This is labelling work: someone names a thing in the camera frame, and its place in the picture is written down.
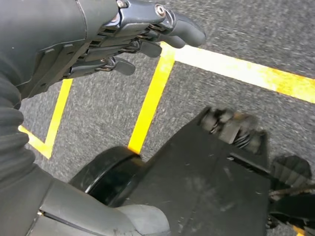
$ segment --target robotic hand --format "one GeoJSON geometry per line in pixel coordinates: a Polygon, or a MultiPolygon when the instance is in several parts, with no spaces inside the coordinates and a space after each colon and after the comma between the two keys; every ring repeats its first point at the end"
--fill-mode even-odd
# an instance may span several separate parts
{"type": "Polygon", "coordinates": [[[134,67],[117,57],[157,57],[165,41],[199,46],[193,21],[139,0],[0,0],[0,232],[3,236],[168,235],[157,208],[113,209],[34,164],[18,131],[22,99],[63,79],[134,67]]]}
{"type": "Polygon", "coordinates": [[[143,53],[151,58],[162,51],[155,42],[165,41],[175,48],[186,43],[199,46],[205,36],[192,20],[162,5],[140,0],[118,0],[119,12],[100,28],[89,47],[63,78],[117,70],[131,75],[135,67],[116,57],[122,53],[143,53]]]}
{"type": "Polygon", "coordinates": [[[158,57],[156,42],[199,46],[205,33],[192,20],[141,0],[12,0],[0,9],[2,71],[32,97],[51,84],[97,71],[131,75],[134,66],[117,57],[158,57]]]}

